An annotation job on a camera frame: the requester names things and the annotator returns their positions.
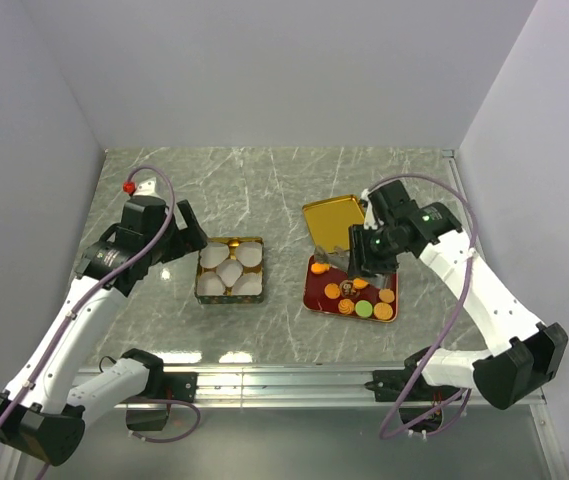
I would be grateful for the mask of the gold tin lid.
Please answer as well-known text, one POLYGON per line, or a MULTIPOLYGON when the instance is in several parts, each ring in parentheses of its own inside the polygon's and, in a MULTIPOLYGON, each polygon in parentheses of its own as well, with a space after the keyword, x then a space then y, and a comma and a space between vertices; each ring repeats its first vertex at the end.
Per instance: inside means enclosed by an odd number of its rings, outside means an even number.
POLYGON ((302 207, 310 237, 327 252, 348 250, 349 228, 363 224, 365 213, 355 195, 344 195, 308 203, 302 207))

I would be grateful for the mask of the white paper cup centre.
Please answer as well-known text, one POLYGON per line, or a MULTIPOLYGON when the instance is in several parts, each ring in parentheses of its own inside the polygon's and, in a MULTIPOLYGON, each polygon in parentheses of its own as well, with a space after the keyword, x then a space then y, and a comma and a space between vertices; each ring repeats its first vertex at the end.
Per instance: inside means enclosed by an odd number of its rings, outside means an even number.
POLYGON ((216 267, 216 274, 227 288, 232 288, 237 280, 243 275, 243 266, 236 259, 224 260, 216 267))

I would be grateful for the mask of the orange round chip cookie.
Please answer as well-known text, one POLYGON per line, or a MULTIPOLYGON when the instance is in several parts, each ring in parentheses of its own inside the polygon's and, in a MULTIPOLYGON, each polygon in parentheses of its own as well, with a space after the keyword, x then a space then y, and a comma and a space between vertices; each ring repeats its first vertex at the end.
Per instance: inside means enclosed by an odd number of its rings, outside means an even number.
POLYGON ((341 289, 338 284, 329 283, 324 287, 324 295, 328 299, 338 299, 341 297, 341 289))

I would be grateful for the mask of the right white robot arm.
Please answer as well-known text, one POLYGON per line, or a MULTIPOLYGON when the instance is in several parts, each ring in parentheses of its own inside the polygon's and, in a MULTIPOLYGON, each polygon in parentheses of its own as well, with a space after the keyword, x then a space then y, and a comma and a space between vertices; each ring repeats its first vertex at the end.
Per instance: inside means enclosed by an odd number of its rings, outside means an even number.
POLYGON ((441 389, 475 390, 506 410, 555 377, 566 331, 545 324, 516 299, 478 255, 476 234, 446 205, 419 206, 401 179, 375 184, 362 199, 365 220, 349 228, 349 277, 394 273, 399 255, 410 253, 446 285, 485 343, 480 351, 451 351, 437 339, 407 358, 403 379, 390 385, 398 402, 429 400, 441 389))

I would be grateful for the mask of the white paper cup bottom left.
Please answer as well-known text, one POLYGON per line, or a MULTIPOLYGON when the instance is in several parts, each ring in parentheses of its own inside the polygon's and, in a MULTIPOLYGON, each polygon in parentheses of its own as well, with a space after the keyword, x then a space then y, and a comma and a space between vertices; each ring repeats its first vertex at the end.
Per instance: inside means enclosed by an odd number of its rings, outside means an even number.
POLYGON ((196 294, 198 296, 223 296, 226 285, 214 271, 202 273, 197 280, 196 294))

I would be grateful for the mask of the square cookie tin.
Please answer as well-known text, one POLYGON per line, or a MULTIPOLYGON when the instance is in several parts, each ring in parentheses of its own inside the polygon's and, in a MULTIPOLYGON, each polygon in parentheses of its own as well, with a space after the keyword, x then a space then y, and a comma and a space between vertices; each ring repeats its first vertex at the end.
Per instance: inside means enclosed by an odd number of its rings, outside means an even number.
POLYGON ((265 298, 261 237, 213 237, 198 254, 195 298, 201 305, 260 304, 265 298))

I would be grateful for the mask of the white paper cup top right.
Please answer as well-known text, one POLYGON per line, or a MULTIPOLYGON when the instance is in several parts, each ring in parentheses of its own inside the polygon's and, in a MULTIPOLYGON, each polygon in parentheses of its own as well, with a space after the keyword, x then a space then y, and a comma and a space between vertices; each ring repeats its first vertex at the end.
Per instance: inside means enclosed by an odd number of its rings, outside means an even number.
POLYGON ((263 244, 256 241, 241 242, 235 248, 235 257, 246 268, 257 267, 263 260, 263 244))

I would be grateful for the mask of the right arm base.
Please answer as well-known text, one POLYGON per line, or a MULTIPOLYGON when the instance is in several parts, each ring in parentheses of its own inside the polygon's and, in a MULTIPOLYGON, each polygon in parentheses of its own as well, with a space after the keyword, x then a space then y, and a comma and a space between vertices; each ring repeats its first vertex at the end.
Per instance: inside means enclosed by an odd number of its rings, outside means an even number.
POLYGON ((456 421, 458 412, 448 423, 445 422, 444 408, 462 400, 464 409, 470 391, 450 386, 430 386, 419 378, 408 387, 412 371, 374 370, 372 379, 365 388, 373 393, 378 403, 392 403, 390 411, 379 428, 380 439, 390 439, 401 434, 418 435, 423 439, 436 435, 456 421))

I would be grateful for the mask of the red lacquer tray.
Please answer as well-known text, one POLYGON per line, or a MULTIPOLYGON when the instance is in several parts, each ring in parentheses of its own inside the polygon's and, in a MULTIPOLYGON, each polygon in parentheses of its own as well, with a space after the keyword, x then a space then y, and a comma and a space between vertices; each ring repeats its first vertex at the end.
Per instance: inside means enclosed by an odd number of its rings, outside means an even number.
POLYGON ((307 273, 304 283, 304 291, 302 296, 302 304, 308 310, 315 313, 323 313, 330 315, 338 315, 341 317, 348 317, 359 320, 370 320, 382 323, 393 322, 398 314, 399 307, 399 288, 398 277, 396 274, 375 277, 373 280, 366 280, 369 285, 363 290, 356 290, 353 288, 353 280, 347 277, 347 274, 335 266, 331 265, 327 273, 321 275, 314 275, 310 271, 310 266, 313 262, 317 262, 313 255, 310 256, 307 265, 307 273), (335 283, 340 286, 341 297, 338 299, 328 299, 324 295, 324 287, 329 283, 335 283), (338 303, 343 298, 349 298, 355 302, 360 300, 369 301, 373 307, 376 303, 381 302, 378 298, 380 289, 391 289, 395 292, 395 301, 390 305, 394 310, 394 317, 391 321, 383 322, 377 320, 374 315, 370 318, 360 318, 354 312, 351 315, 342 315, 338 312, 338 303))

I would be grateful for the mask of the orange fish cookie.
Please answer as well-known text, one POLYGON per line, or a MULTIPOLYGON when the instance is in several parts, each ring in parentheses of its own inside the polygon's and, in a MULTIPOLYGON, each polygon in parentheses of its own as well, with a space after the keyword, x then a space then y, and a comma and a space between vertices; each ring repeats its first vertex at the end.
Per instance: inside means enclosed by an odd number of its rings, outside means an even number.
POLYGON ((353 280, 353 288, 356 290, 363 290, 365 289, 367 286, 369 285, 369 283, 361 278, 356 278, 353 280))
POLYGON ((331 268, 329 263, 313 262, 310 266, 310 271, 314 275, 321 275, 327 273, 331 268))

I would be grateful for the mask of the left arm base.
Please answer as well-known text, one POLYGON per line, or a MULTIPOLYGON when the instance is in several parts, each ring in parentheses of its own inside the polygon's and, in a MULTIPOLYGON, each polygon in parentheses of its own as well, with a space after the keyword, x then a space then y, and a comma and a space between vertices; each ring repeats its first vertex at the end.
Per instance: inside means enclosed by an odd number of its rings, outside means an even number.
POLYGON ((158 390, 142 394, 127 404, 127 429, 141 435, 158 434, 167 438, 185 434, 198 418, 192 409, 197 383, 195 372, 167 373, 158 390))

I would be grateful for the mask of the white paper cup bottom right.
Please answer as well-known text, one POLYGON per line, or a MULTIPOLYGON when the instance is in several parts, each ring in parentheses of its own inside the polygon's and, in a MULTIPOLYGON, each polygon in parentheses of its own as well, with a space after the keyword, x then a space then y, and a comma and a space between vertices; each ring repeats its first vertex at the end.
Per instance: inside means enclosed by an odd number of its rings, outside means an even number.
POLYGON ((259 296, 262 291, 262 275, 246 273, 235 282, 231 289, 231 294, 233 296, 259 296))

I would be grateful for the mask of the aluminium rail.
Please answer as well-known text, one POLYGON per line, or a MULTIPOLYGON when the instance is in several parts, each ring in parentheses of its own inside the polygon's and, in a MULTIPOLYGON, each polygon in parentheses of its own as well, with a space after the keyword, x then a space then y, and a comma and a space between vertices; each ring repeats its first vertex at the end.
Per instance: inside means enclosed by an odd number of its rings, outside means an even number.
POLYGON ((359 408, 390 407, 391 394, 379 394, 367 385, 376 371, 395 371, 400 364, 167 364, 165 373, 187 386, 189 398, 199 408, 359 408))

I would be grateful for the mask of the orange swirl cookie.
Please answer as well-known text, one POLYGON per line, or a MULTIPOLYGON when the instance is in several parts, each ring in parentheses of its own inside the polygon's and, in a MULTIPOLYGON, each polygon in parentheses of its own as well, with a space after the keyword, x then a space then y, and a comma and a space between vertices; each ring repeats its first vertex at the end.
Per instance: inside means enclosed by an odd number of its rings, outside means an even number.
POLYGON ((342 315, 351 315, 355 312, 355 302, 349 298, 343 298, 338 303, 338 312, 342 315))

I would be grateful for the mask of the white paper cup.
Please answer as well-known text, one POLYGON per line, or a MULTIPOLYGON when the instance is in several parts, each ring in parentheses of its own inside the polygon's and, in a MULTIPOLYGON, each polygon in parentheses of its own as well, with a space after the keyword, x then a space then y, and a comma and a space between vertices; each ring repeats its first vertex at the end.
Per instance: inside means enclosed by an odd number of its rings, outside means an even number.
POLYGON ((226 285, 214 271, 202 273, 197 280, 196 294, 198 296, 223 296, 226 285))
POLYGON ((262 291, 262 275, 246 273, 235 282, 231 289, 231 294, 233 296, 259 296, 262 291))
POLYGON ((237 280, 243 275, 243 266, 236 259, 224 260, 216 267, 216 274, 227 288, 232 288, 237 280))
POLYGON ((263 260, 263 244, 256 241, 241 242, 235 248, 235 257, 246 268, 257 267, 263 260))
POLYGON ((227 244, 221 242, 209 242, 207 246, 200 251, 199 265, 205 269, 216 269, 218 265, 223 263, 230 254, 227 244))

